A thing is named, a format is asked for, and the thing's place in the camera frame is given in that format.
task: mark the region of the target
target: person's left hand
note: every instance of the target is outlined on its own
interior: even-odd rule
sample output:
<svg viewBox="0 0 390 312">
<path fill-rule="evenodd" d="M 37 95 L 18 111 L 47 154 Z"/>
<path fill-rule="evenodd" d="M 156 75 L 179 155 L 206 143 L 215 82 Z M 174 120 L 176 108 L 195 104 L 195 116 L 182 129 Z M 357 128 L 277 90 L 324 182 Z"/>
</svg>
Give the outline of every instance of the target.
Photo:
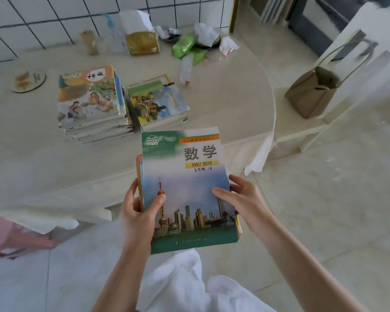
<svg viewBox="0 0 390 312">
<path fill-rule="evenodd" d="M 125 235 L 124 246 L 144 247 L 149 250 L 155 231 L 155 218 L 166 200 L 165 194 L 160 194 L 145 212 L 141 211 L 139 197 L 134 198 L 137 188 L 137 178 L 130 185 L 124 197 L 120 217 Z"/>
</svg>

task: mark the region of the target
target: tiled wall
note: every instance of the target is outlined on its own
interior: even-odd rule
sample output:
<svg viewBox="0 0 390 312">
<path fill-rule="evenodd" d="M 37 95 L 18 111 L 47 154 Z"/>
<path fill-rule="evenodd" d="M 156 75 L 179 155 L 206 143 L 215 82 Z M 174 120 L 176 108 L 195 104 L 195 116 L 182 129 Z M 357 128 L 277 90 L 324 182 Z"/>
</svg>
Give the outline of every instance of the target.
<svg viewBox="0 0 390 312">
<path fill-rule="evenodd" d="M 225 32 L 234 0 L 0 0 L 0 71 L 24 50 L 74 43 L 85 29 L 109 32 L 101 13 L 120 24 L 121 10 L 148 11 L 153 25 L 203 22 Z"/>
</svg>

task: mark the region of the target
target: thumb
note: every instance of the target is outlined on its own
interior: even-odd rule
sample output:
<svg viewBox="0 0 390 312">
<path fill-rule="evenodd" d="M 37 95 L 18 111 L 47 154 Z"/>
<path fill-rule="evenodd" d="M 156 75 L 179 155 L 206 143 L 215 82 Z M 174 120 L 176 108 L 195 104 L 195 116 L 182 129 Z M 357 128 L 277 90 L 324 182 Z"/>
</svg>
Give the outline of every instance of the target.
<svg viewBox="0 0 390 312">
<path fill-rule="evenodd" d="M 222 188 L 218 188 L 218 187 L 213 188 L 213 194 L 215 196 L 217 196 L 218 198 L 221 198 L 221 199 L 229 202 L 233 206 L 235 206 L 238 202 L 239 194 L 234 193 L 234 192 L 230 192 L 230 191 L 222 189 Z"/>
<path fill-rule="evenodd" d="M 156 216 L 156 214 L 158 213 L 159 209 L 161 208 L 161 206 L 163 205 L 163 203 L 165 202 L 166 200 L 166 195 L 165 194 L 160 194 L 159 196 L 157 196 L 155 198 L 155 200 L 152 202 L 152 204 L 150 205 L 149 209 L 147 210 L 147 212 L 151 215 L 151 216 Z"/>
</svg>

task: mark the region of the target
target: round table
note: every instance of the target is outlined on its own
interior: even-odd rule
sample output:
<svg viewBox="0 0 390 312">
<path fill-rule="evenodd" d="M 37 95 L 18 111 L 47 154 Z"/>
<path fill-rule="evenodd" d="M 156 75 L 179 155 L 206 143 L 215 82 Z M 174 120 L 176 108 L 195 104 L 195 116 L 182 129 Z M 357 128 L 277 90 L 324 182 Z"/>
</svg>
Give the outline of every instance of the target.
<svg viewBox="0 0 390 312">
<path fill-rule="evenodd" d="M 273 139 L 275 101 L 255 55 L 243 44 L 217 62 L 218 52 L 192 69 L 180 87 L 189 120 L 175 129 L 218 126 L 228 173 L 261 171 Z M 89 57 L 67 46 L 25 53 L 15 68 L 41 68 L 46 82 L 25 94 L 0 86 L 0 215 L 40 233 L 77 220 L 110 220 L 135 178 L 141 138 L 135 134 L 82 146 L 57 127 L 58 76 L 112 64 L 122 85 L 167 74 L 179 82 L 180 60 L 169 44 L 142 57 Z"/>
</svg>

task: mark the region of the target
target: white chair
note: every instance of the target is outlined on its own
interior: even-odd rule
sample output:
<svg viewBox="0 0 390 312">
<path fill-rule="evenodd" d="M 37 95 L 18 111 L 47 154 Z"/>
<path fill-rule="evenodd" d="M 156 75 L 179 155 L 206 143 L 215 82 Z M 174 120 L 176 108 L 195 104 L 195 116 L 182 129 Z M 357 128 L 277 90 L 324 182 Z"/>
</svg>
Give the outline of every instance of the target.
<svg viewBox="0 0 390 312">
<path fill-rule="evenodd" d="M 340 62 L 330 63 L 340 50 L 334 49 L 351 41 L 360 31 L 366 35 L 366 39 L 375 41 L 378 45 L 371 59 L 344 81 L 321 116 L 302 118 L 283 97 L 288 88 L 275 91 L 276 124 L 273 146 L 296 139 L 300 141 L 296 146 L 304 152 L 323 131 L 357 104 L 367 102 L 371 96 L 378 99 L 390 96 L 390 92 L 381 92 L 381 87 L 390 81 L 390 7 L 380 8 L 370 2 L 364 4 L 316 61 L 315 66 L 321 63 L 322 67 L 330 68 L 334 64 L 330 69 L 339 78 L 345 78 L 361 63 L 360 55 L 366 51 L 369 44 L 359 43 Z"/>
</svg>

